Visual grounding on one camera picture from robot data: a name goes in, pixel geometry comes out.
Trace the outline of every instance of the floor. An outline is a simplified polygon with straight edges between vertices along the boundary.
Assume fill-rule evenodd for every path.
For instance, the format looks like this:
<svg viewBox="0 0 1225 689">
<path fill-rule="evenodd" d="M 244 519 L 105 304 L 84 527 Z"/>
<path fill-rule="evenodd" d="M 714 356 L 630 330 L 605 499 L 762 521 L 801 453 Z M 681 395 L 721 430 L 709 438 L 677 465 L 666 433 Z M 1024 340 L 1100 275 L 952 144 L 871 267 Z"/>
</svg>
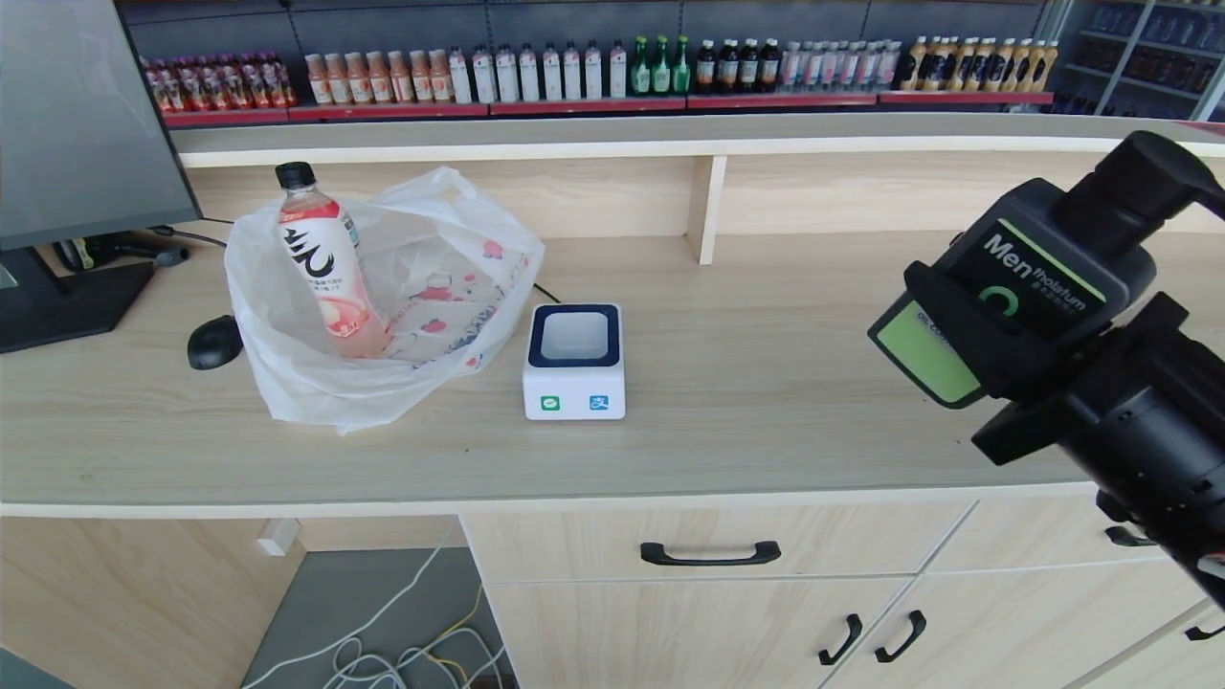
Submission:
<svg viewBox="0 0 1225 689">
<path fill-rule="evenodd" d="M 256 652 L 244 683 L 267 672 L 276 663 L 310 653 L 364 624 L 397 591 L 408 585 L 430 550 L 369 550 L 352 553 L 310 553 L 281 602 L 277 615 Z M 414 590 L 401 597 L 368 630 L 363 631 L 364 652 L 379 653 L 394 661 L 407 647 L 432 641 L 441 631 L 459 622 L 473 608 L 480 576 L 467 548 L 447 548 L 439 553 Z M 489 604 L 481 597 L 477 614 L 468 623 L 492 652 L 502 646 Z M 489 660 L 477 640 L 468 635 L 440 644 L 435 657 L 454 661 L 472 673 Z M 353 655 L 343 656 L 344 662 Z M 359 671 L 375 668 L 374 663 Z M 503 677 L 512 674 L 505 655 L 497 667 Z M 332 652 L 277 671 L 260 689 L 322 689 L 333 674 Z M 413 689 L 456 689 L 437 667 L 417 661 L 403 674 Z M 54 677 L 0 650 L 0 687 L 4 689 L 74 689 Z M 345 689 L 371 687 L 370 682 L 352 682 Z M 497 687 L 474 684 L 475 687 Z M 381 682 L 375 689 L 390 689 Z M 511 683 L 505 684 L 511 689 Z"/>
</svg>

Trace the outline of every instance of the green glass bottle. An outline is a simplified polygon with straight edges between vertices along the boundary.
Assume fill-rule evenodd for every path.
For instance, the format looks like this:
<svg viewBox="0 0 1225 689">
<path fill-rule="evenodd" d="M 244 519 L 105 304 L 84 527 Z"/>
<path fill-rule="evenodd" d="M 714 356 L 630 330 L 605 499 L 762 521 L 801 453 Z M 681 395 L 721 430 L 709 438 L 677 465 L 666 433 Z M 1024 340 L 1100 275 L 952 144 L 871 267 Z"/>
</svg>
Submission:
<svg viewBox="0 0 1225 689">
<path fill-rule="evenodd" d="M 676 61 L 673 63 L 673 93 L 684 96 L 688 93 L 688 38 L 676 37 Z"/>
<path fill-rule="evenodd" d="M 650 67 L 647 66 L 647 37 L 633 39 L 633 66 L 630 67 L 630 83 L 635 96 L 650 94 Z"/>
<path fill-rule="evenodd" d="M 673 70 L 668 66 L 668 37 L 655 37 L 655 66 L 650 70 L 650 92 L 666 96 L 673 87 Z"/>
</svg>

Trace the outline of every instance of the drawer handle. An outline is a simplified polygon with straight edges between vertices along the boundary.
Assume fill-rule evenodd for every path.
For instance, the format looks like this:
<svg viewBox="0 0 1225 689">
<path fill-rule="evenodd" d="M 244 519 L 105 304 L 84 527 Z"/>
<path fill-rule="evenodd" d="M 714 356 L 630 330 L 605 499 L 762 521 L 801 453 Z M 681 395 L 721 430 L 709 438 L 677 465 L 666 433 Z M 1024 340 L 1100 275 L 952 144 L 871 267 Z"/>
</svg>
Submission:
<svg viewBox="0 0 1225 689">
<path fill-rule="evenodd" d="M 907 652 L 907 649 L 909 649 L 911 644 L 914 644 L 920 636 L 922 636 L 924 630 L 927 629 L 927 618 L 922 617 L 922 612 L 911 611 L 910 614 L 907 617 L 910 618 L 910 636 L 907 636 L 907 640 L 903 641 L 902 645 L 898 646 L 898 650 L 892 653 L 884 650 L 884 646 L 877 649 L 876 662 L 892 663 L 893 661 L 902 657 L 902 653 Z"/>
<path fill-rule="evenodd" d="M 1187 639 L 1191 641 L 1207 641 L 1221 631 L 1225 631 L 1225 624 L 1220 625 L 1215 631 L 1204 631 L 1198 626 L 1192 626 L 1191 629 L 1183 631 L 1183 634 L 1186 634 Z"/>
<path fill-rule="evenodd" d="M 846 615 L 846 626 L 850 629 L 850 634 L 846 635 L 846 640 L 843 641 L 843 645 L 834 651 L 834 655 L 831 656 L 829 651 L 826 650 L 817 653 L 817 660 L 821 661 L 821 664 L 834 664 L 838 662 L 838 658 L 843 657 L 843 655 L 850 650 L 851 644 L 854 644 L 855 640 L 859 639 L 859 635 L 864 633 L 864 623 L 859 619 L 858 614 L 851 613 Z"/>
<path fill-rule="evenodd" d="M 778 541 L 758 541 L 753 543 L 752 555 L 730 560 L 681 560 L 669 555 L 664 550 L 663 543 L 643 543 L 639 552 L 642 553 L 642 561 L 659 566 L 763 565 L 783 557 L 783 550 L 779 549 Z"/>
<path fill-rule="evenodd" d="M 1147 548 L 1149 546 L 1156 546 L 1156 541 L 1149 541 L 1148 538 L 1140 538 L 1131 531 L 1127 531 L 1126 526 L 1111 526 L 1105 531 L 1106 537 L 1115 546 L 1122 546 L 1123 548 Z"/>
</svg>

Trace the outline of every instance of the black mouse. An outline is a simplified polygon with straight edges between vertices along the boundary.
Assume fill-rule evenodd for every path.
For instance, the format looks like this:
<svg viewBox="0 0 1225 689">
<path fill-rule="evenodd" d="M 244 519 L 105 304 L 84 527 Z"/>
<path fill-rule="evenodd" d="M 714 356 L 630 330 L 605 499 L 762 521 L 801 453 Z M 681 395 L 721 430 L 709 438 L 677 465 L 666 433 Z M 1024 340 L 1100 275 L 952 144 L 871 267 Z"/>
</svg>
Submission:
<svg viewBox="0 0 1225 689">
<path fill-rule="evenodd" d="M 201 325 L 187 338 L 187 363 L 196 370 L 223 367 L 241 351 L 243 336 L 229 314 Z"/>
</svg>

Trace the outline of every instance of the white cable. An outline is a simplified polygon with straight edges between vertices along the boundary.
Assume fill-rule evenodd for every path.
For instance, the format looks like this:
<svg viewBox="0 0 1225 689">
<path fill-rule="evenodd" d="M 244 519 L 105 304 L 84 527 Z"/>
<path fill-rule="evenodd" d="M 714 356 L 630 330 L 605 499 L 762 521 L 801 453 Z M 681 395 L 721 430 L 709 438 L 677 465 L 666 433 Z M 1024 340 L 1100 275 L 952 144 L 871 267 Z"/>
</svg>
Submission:
<svg viewBox="0 0 1225 689">
<path fill-rule="evenodd" d="M 408 593 L 409 591 L 413 590 L 414 586 L 417 586 L 417 582 L 420 581 L 421 575 L 425 574 L 425 570 L 429 569 L 430 564 L 434 563 L 434 558 L 436 558 L 439 555 L 439 553 L 442 552 L 442 547 L 446 546 L 447 539 L 451 537 L 451 530 L 452 528 L 454 528 L 454 522 L 453 521 L 451 522 L 450 526 L 447 526 L 447 532 L 442 535 L 442 539 L 439 541 L 439 544 L 434 547 L 434 550 L 430 553 L 430 557 L 425 558 L 425 561 L 421 564 L 420 568 L 418 568 L 417 574 L 413 575 L 413 579 L 412 579 L 412 581 L 408 582 L 408 586 L 401 588 L 398 593 L 396 593 L 394 596 L 392 596 L 391 600 L 388 600 L 383 604 L 383 607 L 379 608 L 379 612 L 376 612 L 374 614 L 374 617 L 371 617 L 369 620 L 366 620 L 365 624 L 363 624 L 361 626 L 359 626 L 359 628 L 354 629 L 353 631 L 345 634 L 341 639 L 337 639 L 334 642 L 328 644 L 327 646 L 323 646 L 322 649 L 312 652 L 312 653 L 306 653 L 305 656 L 298 656 L 296 658 L 289 658 L 288 661 L 281 661 L 279 663 L 272 666 L 267 672 L 265 672 L 263 674 L 261 674 L 255 682 L 251 682 L 250 684 L 244 684 L 241 687 L 241 689 L 252 689 L 254 687 L 258 685 L 265 679 L 267 679 L 268 677 L 271 677 L 273 673 L 276 673 L 278 669 L 281 669 L 283 667 L 292 666 L 292 664 L 300 663 L 303 661 L 309 661 L 311 658 L 317 658 L 318 656 L 322 656 L 323 653 L 326 653 L 326 652 L 328 652 L 328 651 L 331 651 L 333 649 L 336 650 L 336 652 L 332 655 L 332 669 L 333 669 L 334 674 L 332 674 L 332 677 L 330 677 L 326 683 L 323 683 L 323 689 L 341 689 L 342 687 L 344 687 L 349 682 L 371 682 L 371 684 L 366 689 L 376 689 L 376 685 L 380 682 L 382 682 L 383 679 L 391 679 L 392 687 L 394 689 L 409 689 L 408 684 L 405 684 L 404 679 L 399 676 L 399 671 L 403 669 L 403 668 L 405 668 L 405 667 L 408 667 L 409 663 L 412 663 L 413 661 L 415 661 L 418 658 L 421 658 L 421 657 L 428 658 L 435 667 L 437 667 L 439 669 L 441 669 L 442 672 L 445 672 L 446 676 L 447 676 L 447 678 L 451 679 L 451 684 L 456 689 L 468 689 L 468 687 L 470 687 L 472 683 L 478 677 L 480 677 L 480 673 L 483 673 L 486 669 L 489 669 L 490 667 L 497 664 L 497 658 L 500 658 L 502 656 L 502 653 L 506 652 L 506 646 L 505 645 L 502 645 L 502 647 L 497 651 L 497 653 L 492 653 L 489 650 L 489 645 L 485 644 L 485 640 L 480 636 L 480 634 L 477 633 L 477 630 L 474 630 L 472 628 L 468 628 L 468 626 L 461 626 L 461 628 L 457 628 L 454 630 L 448 631 L 447 634 L 445 634 L 442 636 L 439 636 L 437 639 L 435 639 L 434 641 L 430 641 L 428 645 L 425 645 L 423 647 L 409 647 L 409 649 L 405 649 L 404 652 L 402 652 L 399 655 L 399 658 L 397 658 L 396 663 L 392 664 L 391 662 L 388 662 L 382 656 L 379 656 L 377 653 L 363 653 L 361 652 L 361 639 L 358 638 L 358 634 L 361 634 L 363 631 L 365 631 L 366 629 L 369 629 L 375 622 L 379 620 L 379 618 L 385 612 L 387 612 L 387 608 L 392 607 L 392 604 L 394 604 L 396 601 L 398 601 L 402 596 L 404 596 L 404 593 Z M 489 662 L 486 662 L 480 668 L 478 668 L 477 672 L 473 673 L 472 678 L 467 683 L 463 684 L 463 687 L 459 685 L 459 682 L 456 679 L 456 677 L 451 673 L 451 669 L 448 669 L 443 662 L 440 662 L 439 660 L 436 660 L 436 658 L 434 658 L 432 656 L 429 655 L 429 652 L 430 652 L 431 649 L 434 649 L 435 646 L 437 646 L 442 641 L 445 641 L 447 639 L 451 639 L 452 636 L 454 636 L 457 634 L 470 634 L 470 635 L 473 635 L 477 639 L 477 641 L 480 644 L 481 650 L 484 650 L 485 655 L 489 657 Z M 352 660 L 350 662 L 348 662 L 343 667 L 341 667 L 341 664 L 339 664 L 341 650 L 344 649 L 345 646 L 348 646 L 349 644 L 356 644 L 358 645 L 358 655 L 356 655 L 356 657 L 354 660 Z M 379 672 L 379 673 L 375 673 L 375 674 L 370 674 L 370 676 L 354 674 L 353 671 L 358 667 L 358 664 L 360 664 L 361 662 L 366 662 L 366 661 L 376 662 L 376 663 L 383 666 L 383 671 Z M 503 689 L 502 688 L 502 674 L 500 672 L 497 672 L 496 668 L 495 668 L 495 677 L 497 678 L 497 687 L 499 687 L 499 689 Z M 339 679 L 341 683 L 336 684 L 333 687 L 332 683 L 336 682 L 337 679 Z"/>
</svg>

